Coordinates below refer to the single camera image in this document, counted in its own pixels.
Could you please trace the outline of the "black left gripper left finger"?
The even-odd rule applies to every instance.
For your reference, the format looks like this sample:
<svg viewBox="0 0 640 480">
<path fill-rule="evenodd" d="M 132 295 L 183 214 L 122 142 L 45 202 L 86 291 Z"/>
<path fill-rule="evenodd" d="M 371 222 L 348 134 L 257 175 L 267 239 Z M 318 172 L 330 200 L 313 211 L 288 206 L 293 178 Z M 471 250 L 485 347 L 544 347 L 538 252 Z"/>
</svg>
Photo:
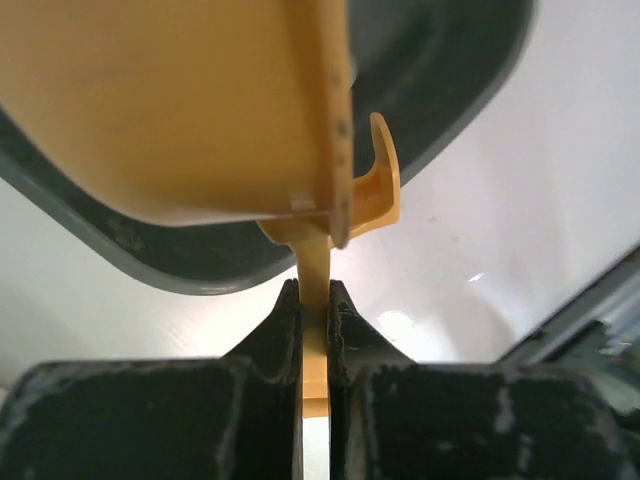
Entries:
<svg viewBox="0 0 640 480">
<path fill-rule="evenodd" d="M 5 479 L 299 479 L 298 284 L 219 358 L 30 368 L 1 409 Z"/>
</svg>

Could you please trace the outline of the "orange litter scoop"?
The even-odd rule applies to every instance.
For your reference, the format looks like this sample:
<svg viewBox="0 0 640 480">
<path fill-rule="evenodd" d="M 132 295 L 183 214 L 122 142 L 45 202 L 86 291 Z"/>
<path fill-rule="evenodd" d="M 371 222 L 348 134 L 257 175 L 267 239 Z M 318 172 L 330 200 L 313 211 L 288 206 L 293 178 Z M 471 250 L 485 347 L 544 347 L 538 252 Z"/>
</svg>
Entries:
<svg viewBox="0 0 640 480">
<path fill-rule="evenodd" d="M 108 207 L 181 227 L 251 220 L 295 254 L 303 412 L 330 411 L 330 252 L 400 212 L 396 150 L 353 173 L 342 1 L 5 1 L 1 107 Z"/>
</svg>

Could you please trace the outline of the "dark grey plastic tub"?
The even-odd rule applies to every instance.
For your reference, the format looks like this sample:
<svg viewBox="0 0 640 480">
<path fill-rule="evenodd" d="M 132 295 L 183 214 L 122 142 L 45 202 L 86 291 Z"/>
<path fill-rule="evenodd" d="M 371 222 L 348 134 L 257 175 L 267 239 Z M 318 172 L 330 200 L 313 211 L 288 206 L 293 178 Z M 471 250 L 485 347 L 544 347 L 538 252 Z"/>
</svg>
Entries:
<svg viewBox="0 0 640 480">
<path fill-rule="evenodd" d="M 505 83 L 534 8 L 531 1 L 351 2 L 355 174 L 373 164 L 374 112 L 390 128 L 401 179 L 427 166 Z M 66 179 L 8 117 L 1 120 L 1 176 L 117 269 L 166 291 L 238 292 L 294 263 L 253 222 L 166 228 L 113 211 Z"/>
</svg>

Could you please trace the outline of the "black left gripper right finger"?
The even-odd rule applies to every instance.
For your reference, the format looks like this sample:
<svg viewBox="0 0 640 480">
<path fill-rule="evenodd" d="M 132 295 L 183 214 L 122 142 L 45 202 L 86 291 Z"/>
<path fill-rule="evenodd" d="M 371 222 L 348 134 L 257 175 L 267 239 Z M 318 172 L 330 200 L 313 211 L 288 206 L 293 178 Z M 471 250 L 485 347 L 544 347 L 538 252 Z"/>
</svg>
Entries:
<svg viewBox="0 0 640 480">
<path fill-rule="evenodd" d="M 554 364 L 422 364 L 330 285 L 333 479 L 635 479 L 639 445 L 595 384 Z"/>
</svg>

